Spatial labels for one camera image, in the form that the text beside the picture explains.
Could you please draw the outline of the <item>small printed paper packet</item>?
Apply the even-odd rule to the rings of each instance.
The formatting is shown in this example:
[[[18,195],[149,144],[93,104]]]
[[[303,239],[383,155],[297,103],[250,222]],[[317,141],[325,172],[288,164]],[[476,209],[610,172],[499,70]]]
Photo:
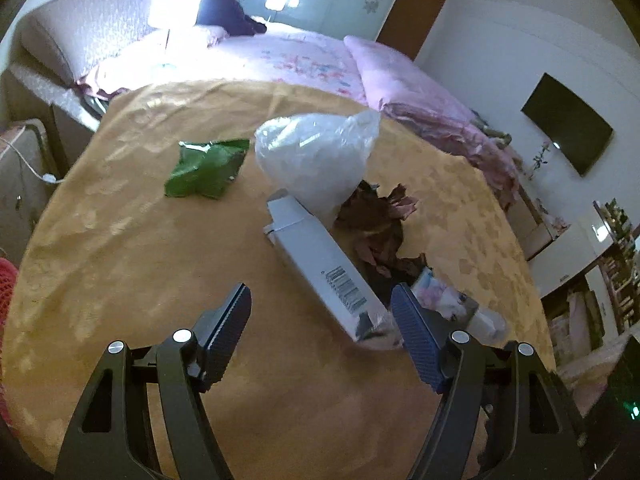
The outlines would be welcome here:
[[[506,339],[509,326],[503,316],[480,304],[465,292],[446,284],[425,268],[411,286],[420,306],[438,312],[481,344],[496,346]]]

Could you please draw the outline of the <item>white barcode carton box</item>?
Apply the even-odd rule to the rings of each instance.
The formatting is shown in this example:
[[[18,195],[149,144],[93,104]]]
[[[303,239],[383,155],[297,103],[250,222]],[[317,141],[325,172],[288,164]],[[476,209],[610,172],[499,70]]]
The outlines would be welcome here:
[[[382,301],[319,219],[285,190],[267,200],[265,236],[355,344],[396,350],[402,338]]]

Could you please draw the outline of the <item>dark dried leaves trash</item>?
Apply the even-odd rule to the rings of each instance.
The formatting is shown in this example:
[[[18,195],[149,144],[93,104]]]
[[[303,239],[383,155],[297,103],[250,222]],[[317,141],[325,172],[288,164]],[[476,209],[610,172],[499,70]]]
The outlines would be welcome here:
[[[407,194],[405,185],[379,196],[376,184],[362,180],[337,215],[337,226],[354,236],[352,247],[364,279],[386,308],[397,285],[412,285],[428,268],[424,252],[398,256],[405,239],[404,222],[416,206],[418,200]]]

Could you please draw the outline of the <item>green snack wrapper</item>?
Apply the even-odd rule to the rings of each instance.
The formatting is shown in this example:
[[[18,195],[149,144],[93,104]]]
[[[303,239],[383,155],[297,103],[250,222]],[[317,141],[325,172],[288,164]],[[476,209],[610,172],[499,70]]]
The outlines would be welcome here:
[[[165,182],[165,195],[219,200],[238,176],[249,149],[248,139],[180,141],[179,159]]]

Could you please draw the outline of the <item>clear bubble plastic bag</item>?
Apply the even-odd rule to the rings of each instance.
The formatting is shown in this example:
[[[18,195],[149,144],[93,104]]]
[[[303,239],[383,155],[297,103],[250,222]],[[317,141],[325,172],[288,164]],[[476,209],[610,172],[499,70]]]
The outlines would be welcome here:
[[[264,122],[255,132],[260,169],[328,228],[366,173],[381,115],[300,114]]]

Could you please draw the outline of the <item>golden yellow bedspread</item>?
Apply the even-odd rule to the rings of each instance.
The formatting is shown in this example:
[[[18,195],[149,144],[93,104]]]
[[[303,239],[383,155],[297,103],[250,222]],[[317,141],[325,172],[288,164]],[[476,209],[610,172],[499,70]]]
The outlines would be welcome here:
[[[220,200],[164,193],[180,141],[248,139],[273,117],[359,110],[259,82],[166,84],[112,103],[43,211],[6,321],[6,403],[37,464],[54,468],[111,341],[158,344],[244,283],[252,314],[203,399],[235,478],[405,478],[437,396],[405,352],[353,344],[269,243],[273,185],[254,157]]]

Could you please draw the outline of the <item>pink plastic laundry basket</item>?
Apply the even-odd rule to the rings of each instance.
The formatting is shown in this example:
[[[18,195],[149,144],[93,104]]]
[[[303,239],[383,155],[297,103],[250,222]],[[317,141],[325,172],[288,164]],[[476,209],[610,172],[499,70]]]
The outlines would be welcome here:
[[[2,348],[3,348],[3,336],[6,329],[6,319],[8,318],[11,299],[13,296],[14,286],[17,279],[17,268],[6,260],[6,258],[0,259],[0,347],[1,347],[1,392],[0,392],[0,404],[1,404],[1,417],[3,421],[9,426],[12,426],[11,417],[9,414],[8,404],[6,404],[6,390],[2,382]]]

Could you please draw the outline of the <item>pink folded quilt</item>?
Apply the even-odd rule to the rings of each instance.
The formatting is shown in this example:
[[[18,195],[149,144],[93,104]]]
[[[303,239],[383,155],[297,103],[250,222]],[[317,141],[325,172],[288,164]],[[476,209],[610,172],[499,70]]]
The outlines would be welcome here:
[[[400,52],[355,36],[344,38],[368,105],[435,148],[480,170],[502,209],[518,198],[511,155],[477,125],[475,114]]]

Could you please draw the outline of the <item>grey upholstered nightstand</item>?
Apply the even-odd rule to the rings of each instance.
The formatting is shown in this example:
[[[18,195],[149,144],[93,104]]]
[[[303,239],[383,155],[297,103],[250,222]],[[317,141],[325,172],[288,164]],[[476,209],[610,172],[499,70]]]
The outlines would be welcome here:
[[[54,191],[41,177],[58,178],[46,129],[38,119],[12,122],[1,131],[1,257],[19,266]]]

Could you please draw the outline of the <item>pink floral bed sheet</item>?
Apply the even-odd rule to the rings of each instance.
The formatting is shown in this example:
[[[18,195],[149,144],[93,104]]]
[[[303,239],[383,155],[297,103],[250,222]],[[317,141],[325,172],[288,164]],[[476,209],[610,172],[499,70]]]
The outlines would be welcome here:
[[[367,103],[342,40],[280,23],[255,36],[229,37],[202,25],[154,30],[97,62],[76,84],[89,96],[111,99],[150,84],[206,80],[283,82]]]

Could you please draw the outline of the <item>dark purple plush pillow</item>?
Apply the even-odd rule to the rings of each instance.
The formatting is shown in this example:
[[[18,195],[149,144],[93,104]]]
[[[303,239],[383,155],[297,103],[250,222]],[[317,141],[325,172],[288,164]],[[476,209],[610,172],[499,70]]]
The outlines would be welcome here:
[[[264,23],[244,12],[238,0],[201,0],[195,24],[222,27],[230,37],[262,35]]]

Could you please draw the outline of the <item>brown wooden door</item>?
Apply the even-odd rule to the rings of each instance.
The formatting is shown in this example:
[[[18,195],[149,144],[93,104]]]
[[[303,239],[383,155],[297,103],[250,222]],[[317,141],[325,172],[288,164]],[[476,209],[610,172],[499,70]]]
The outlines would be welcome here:
[[[446,0],[395,0],[376,41],[415,60]]]

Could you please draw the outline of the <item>lit table lamp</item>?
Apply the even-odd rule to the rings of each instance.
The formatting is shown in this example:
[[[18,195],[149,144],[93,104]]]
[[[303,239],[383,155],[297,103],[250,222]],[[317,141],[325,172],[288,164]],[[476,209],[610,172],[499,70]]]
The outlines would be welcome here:
[[[148,24],[166,32],[165,49],[174,30],[183,30],[195,25],[202,0],[151,0]]]

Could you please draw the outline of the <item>grey padded headboard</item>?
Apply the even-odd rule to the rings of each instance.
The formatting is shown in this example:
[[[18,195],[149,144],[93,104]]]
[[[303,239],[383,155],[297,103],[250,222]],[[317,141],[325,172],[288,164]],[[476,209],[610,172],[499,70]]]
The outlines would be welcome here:
[[[67,87],[152,32],[152,0],[52,0],[21,19],[22,47]]]

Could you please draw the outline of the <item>wall mounted black television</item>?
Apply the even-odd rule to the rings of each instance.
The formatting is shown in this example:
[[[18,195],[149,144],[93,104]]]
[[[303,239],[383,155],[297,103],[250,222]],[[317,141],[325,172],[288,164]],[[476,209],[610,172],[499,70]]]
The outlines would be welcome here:
[[[614,132],[589,104],[548,73],[542,74],[521,111],[581,177],[600,158]]]

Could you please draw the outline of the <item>grey bed frame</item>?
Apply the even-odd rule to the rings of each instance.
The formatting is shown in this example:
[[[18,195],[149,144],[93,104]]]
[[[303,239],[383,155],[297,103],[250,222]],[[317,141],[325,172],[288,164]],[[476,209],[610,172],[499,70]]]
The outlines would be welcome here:
[[[99,119],[85,109],[74,89],[28,58],[11,63],[2,84],[10,118],[40,120],[58,172],[67,174],[98,130]]]

